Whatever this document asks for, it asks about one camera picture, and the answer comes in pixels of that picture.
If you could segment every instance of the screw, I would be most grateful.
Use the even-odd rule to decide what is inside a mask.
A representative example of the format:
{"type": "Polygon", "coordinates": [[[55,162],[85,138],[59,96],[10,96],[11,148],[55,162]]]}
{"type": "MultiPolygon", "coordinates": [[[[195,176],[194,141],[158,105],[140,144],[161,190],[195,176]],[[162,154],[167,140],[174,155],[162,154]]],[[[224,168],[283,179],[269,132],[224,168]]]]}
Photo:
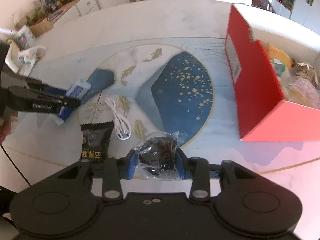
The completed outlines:
{"type": "Polygon", "coordinates": [[[195,197],[195,198],[205,198],[207,197],[209,194],[205,191],[205,190],[202,190],[202,189],[198,189],[198,190],[195,190],[192,195],[195,197]]]}
{"type": "Polygon", "coordinates": [[[106,191],[106,192],[104,193],[104,196],[105,196],[106,198],[112,198],[112,199],[114,199],[114,198],[118,198],[118,197],[120,196],[120,192],[117,191],[117,190],[108,190],[108,191],[106,191]]]}
{"type": "Polygon", "coordinates": [[[143,201],[143,204],[151,205],[152,202],[151,202],[151,200],[145,199],[145,200],[143,201]]]}
{"type": "Polygon", "coordinates": [[[159,203],[159,202],[161,202],[161,199],[156,197],[156,198],[152,199],[152,202],[153,203],[159,203]]]}

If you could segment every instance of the marble tabletop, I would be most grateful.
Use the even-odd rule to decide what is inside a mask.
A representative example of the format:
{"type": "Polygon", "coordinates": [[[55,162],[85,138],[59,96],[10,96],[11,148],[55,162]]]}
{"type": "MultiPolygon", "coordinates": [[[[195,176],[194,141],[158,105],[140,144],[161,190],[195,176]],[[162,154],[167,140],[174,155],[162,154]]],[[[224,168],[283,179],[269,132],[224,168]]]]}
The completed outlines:
{"type": "MultiPolygon", "coordinates": [[[[230,6],[212,0],[151,0],[94,12],[37,39],[37,45],[44,45],[47,51],[31,76],[67,89],[78,78],[88,78],[96,68],[110,69],[118,65],[115,71],[122,71],[131,61],[150,55],[156,49],[161,49],[162,56],[148,65],[149,75],[176,54],[193,55],[211,77],[214,93],[210,114],[190,143],[183,146],[185,153],[207,158],[210,163],[231,159],[290,189],[303,204],[295,233],[301,239],[317,240],[320,237],[320,190],[317,187],[320,142],[239,141],[235,98],[223,49],[230,6]]],[[[143,67],[142,63],[137,65],[137,69],[143,67]]],[[[122,91],[121,95],[127,98],[137,98],[131,91],[124,88],[122,91]]],[[[121,96],[115,87],[101,95],[115,99],[121,96]]],[[[98,104],[100,98],[92,100],[98,104]]],[[[141,107],[137,100],[129,101],[133,112],[141,107]]],[[[88,105],[80,108],[62,126],[55,125],[45,114],[20,113],[16,129],[3,146],[32,184],[79,159],[80,124],[86,121],[83,112],[87,108],[88,105]]],[[[106,115],[97,118],[105,121],[106,115]]],[[[148,115],[140,119],[149,132],[159,130],[157,122],[148,115]]],[[[136,140],[137,137],[132,136],[132,141],[121,145],[121,151],[117,141],[111,140],[109,151],[121,157],[123,154],[118,152],[126,152],[136,140]]],[[[17,192],[27,187],[3,154],[0,158],[0,185],[17,192]]],[[[100,186],[101,180],[95,180],[92,191],[96,195],[101,195],[100,186]]],[[[191,182],[149,181],[136,177],[132,181],[122,181],[122,186],[124,193],[188,193],[191,182]]],[[[219,192],[219,182],[212,180],[211,194],[219,192]]]]}

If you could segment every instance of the white label on box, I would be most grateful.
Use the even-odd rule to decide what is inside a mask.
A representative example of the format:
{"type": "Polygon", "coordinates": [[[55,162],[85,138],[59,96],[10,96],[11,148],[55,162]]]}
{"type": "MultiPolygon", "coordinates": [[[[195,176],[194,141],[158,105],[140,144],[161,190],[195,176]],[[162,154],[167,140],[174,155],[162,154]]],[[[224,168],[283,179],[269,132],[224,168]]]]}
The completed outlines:
{"type": "Polygon", "coordinates": [[[233,45],[233,41],[230,37],[230,34],[228,33],[227,39],[226,39],[226,51],[230,63],[230,68],[231,68],[231,73],[233,77],[233,83],[235,84],[237,82],[238,77],[240,76],[241,73],[241,65],[240,61],[238,58],[238,54],[236,52],[236,48],[233,45]]]}

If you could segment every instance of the white usb cable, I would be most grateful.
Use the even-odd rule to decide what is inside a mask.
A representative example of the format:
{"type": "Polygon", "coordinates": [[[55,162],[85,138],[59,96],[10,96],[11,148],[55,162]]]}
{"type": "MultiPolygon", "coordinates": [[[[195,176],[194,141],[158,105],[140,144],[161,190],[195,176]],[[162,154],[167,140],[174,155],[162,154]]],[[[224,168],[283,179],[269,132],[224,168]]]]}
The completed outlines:
{"type": "Polygon", "coordinates": [[[131,136],[131,125],[129,121],[117,111],[116,102],[112,98],[106,98],[105,103],[113,111],[113,117],[115,122],[116,136],[120,140],[127,140],[131,136]]]}

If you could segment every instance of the blue and white package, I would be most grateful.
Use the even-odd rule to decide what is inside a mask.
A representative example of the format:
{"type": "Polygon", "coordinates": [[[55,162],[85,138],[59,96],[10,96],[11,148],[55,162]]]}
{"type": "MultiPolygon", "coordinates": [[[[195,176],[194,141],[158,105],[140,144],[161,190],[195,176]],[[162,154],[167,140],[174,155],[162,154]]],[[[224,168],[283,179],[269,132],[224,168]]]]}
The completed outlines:
{"type": "MultiPolygon", "coordinates": [[[[77,98],[81,100],[83,96],[90,89],[91,84],[83,79],[78,79],[65,93],[65,96],[69,98],[77,98]]],[[[74,109],[62,106],[58,114],[52,114],[51,117],[58,125],[64,123],[65,120],[71,115],[74,109]]]]}

